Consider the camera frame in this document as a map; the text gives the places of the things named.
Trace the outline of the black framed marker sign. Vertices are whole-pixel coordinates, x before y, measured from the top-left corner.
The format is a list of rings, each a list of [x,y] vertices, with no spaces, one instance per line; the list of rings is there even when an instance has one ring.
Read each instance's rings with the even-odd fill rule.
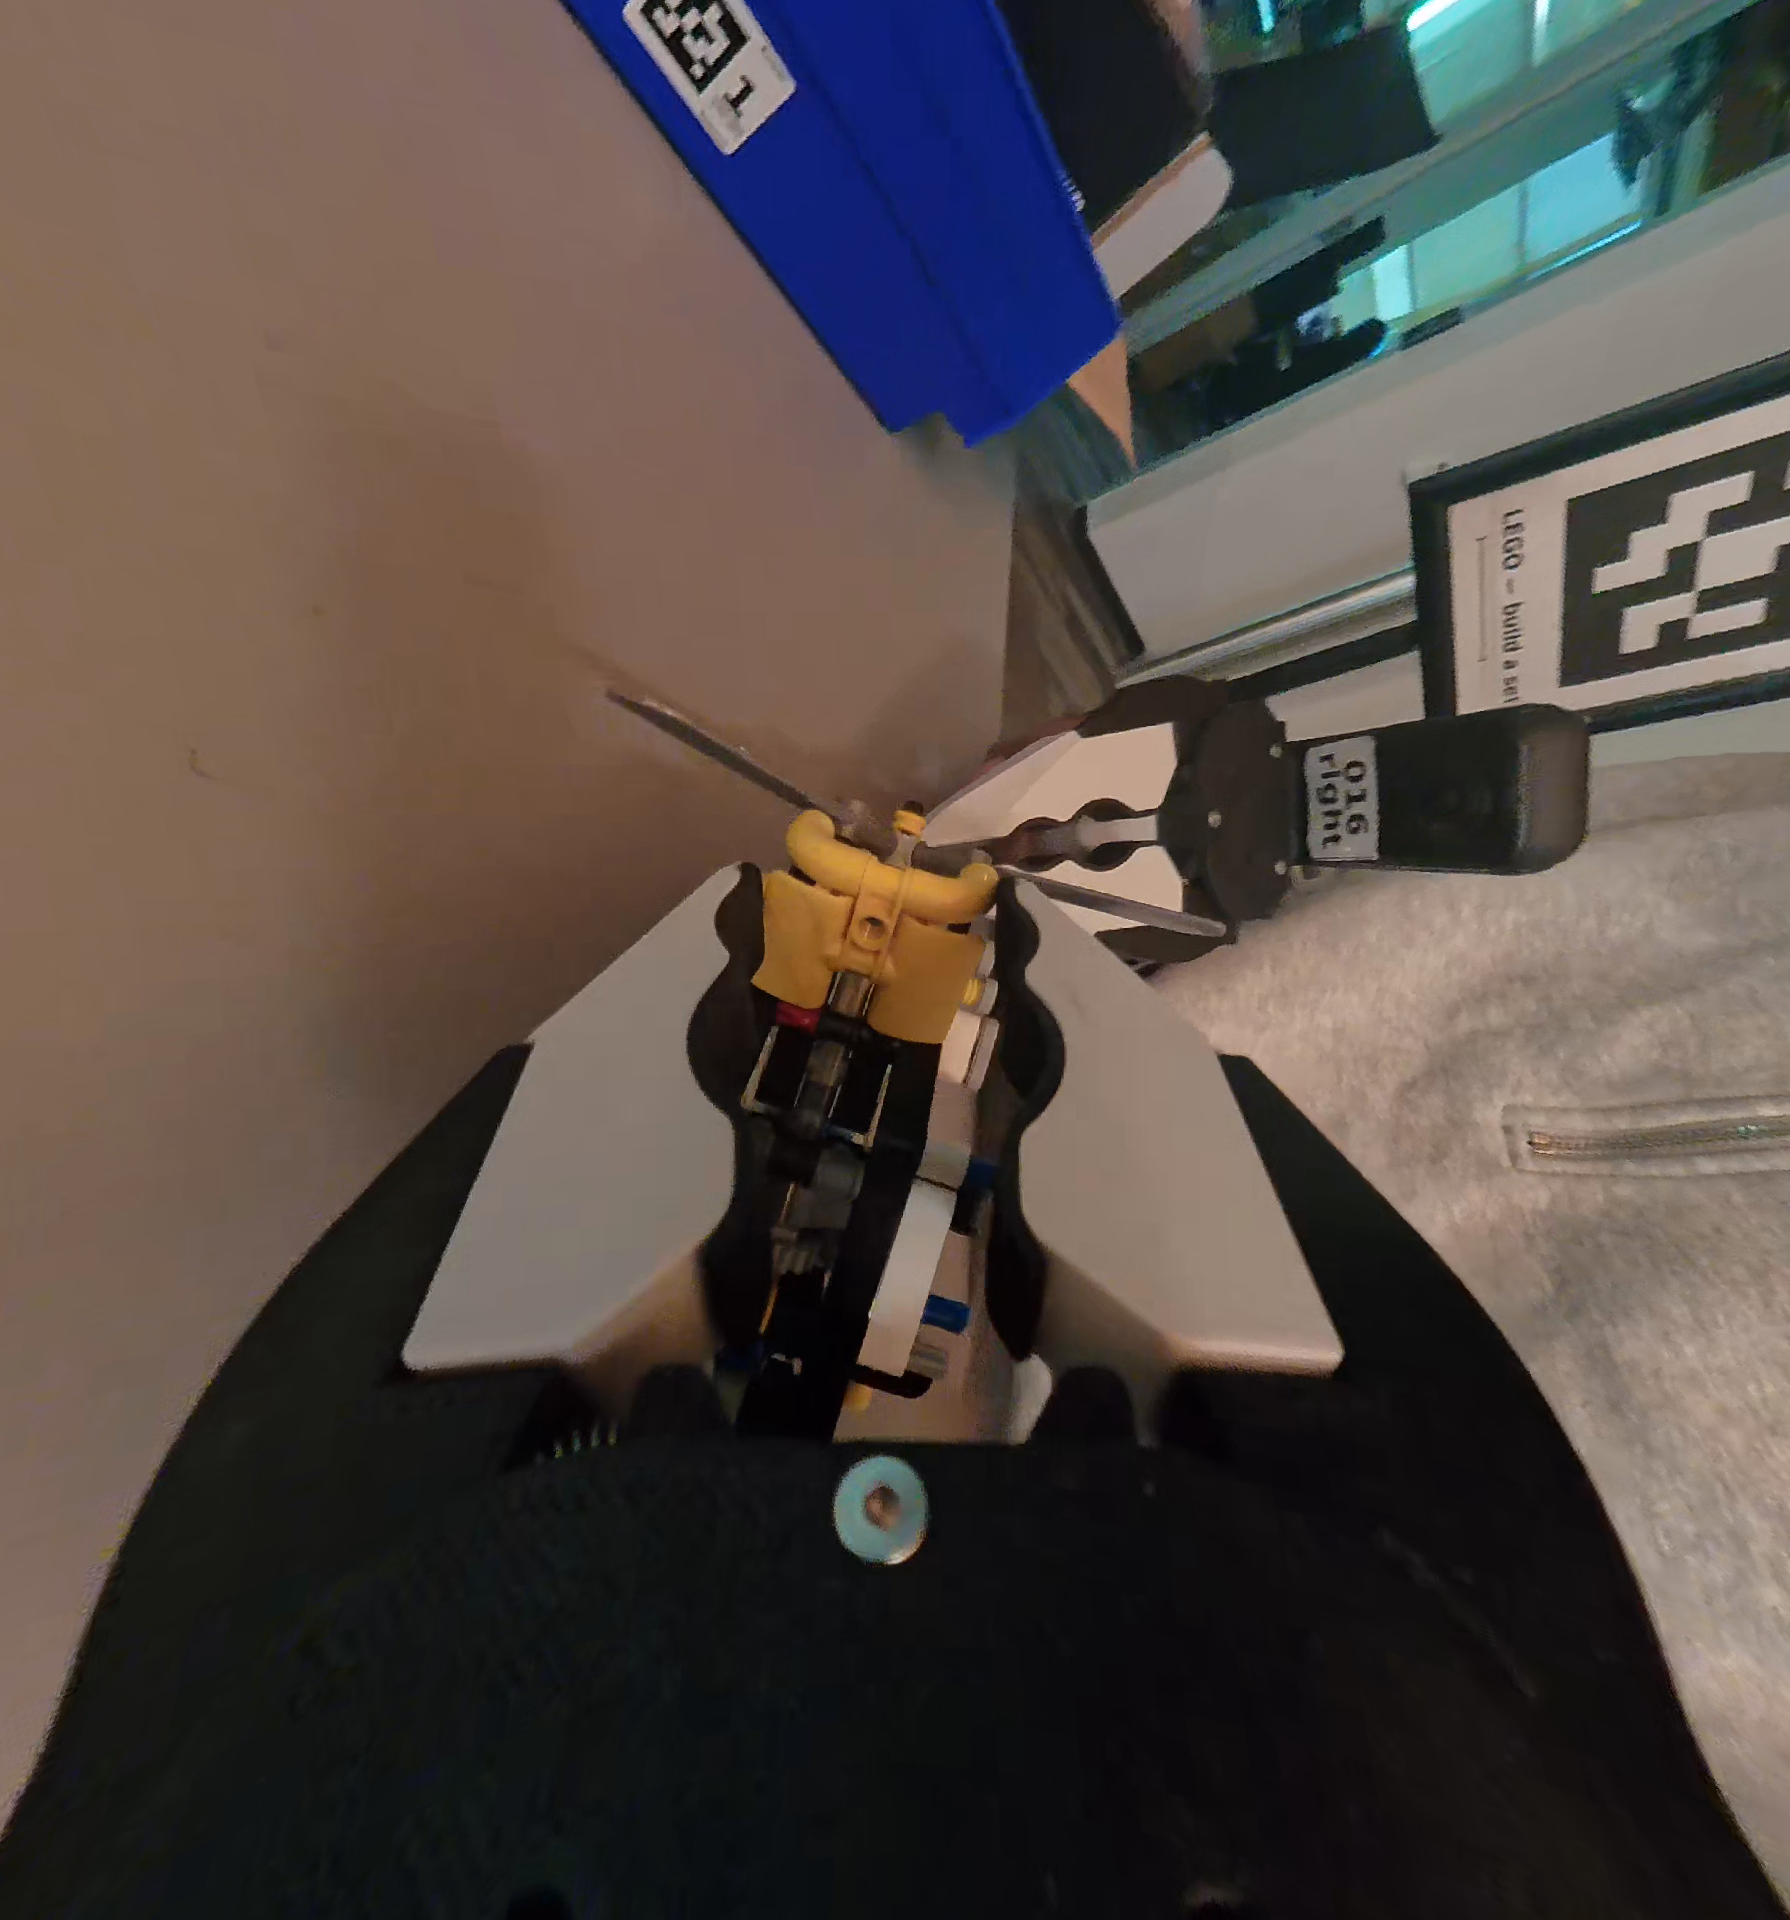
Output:
[[[1430,715],[1790,700],[1790,351],[1411,484]]]

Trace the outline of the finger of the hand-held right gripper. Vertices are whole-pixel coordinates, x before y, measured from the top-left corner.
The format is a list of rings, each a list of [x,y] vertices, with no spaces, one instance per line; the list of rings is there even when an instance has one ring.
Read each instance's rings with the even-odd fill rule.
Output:
[[[933,808],[925,845],[993,862],[1062,862],[1098,850],[1151,845],[1148,820],[1178,768],[1171,723],[1110,732],[1048,732],[987,763]]]
[[[1115,841],[1091,850],[1075,845],[1029,845],[1024,840],[995,843],[995,866],[1036,877],[1041,885],[1182,885],[1182,874],[1159,843]]]

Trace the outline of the yellow black lego helicopter model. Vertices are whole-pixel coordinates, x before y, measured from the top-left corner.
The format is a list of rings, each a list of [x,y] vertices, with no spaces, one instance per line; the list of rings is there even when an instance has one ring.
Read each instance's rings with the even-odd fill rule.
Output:
[[[795,806],[785,869],[761,877],[753,988],[771,1028],[740,1096],[771,1204],[766,1294],[717,1359],[738,1428],[830,1438],[848,1411],[925,1396],[970,1318],[967,1260],[995,1169],[978,1156],[998,1021],[985,933],[1002,877],[1133,927],[1216,937],[1182,908],[1041,885],[991,856],[935,852],[925,817],[819,798],[646,695],[605,700]]]

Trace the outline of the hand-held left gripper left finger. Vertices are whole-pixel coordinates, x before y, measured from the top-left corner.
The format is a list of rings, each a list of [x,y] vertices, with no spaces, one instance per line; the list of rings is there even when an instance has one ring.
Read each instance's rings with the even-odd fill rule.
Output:
[[[536,1030],[407,1372],[711,1367],[701,1256],[735,1203],[758,946],[761,874],[724,869]]]

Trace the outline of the blue plastic bin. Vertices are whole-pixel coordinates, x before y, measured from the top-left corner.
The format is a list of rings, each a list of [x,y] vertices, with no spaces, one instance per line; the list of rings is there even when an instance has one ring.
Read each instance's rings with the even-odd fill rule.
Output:
[[[990,3],[569,3],[885,428],[1017,428],[1120,316]]]

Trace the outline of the grey hooded sweatshirt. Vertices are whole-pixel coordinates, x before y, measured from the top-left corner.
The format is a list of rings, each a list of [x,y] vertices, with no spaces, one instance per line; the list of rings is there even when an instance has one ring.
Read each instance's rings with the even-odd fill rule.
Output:
[[[1790,754],[1590,790],[1548,872],[1325,877],[1157,988],[1527,1366],[1790,1908]]]

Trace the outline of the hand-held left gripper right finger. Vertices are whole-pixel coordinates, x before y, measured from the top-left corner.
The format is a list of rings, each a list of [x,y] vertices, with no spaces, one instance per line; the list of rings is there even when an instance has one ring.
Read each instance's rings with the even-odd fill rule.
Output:
[[[1218,1054],[1036,888],[995,898],[1004,1086],[985,1311],[1136,1404],[1182,1373],[1325,1378],[1342,1338]]]

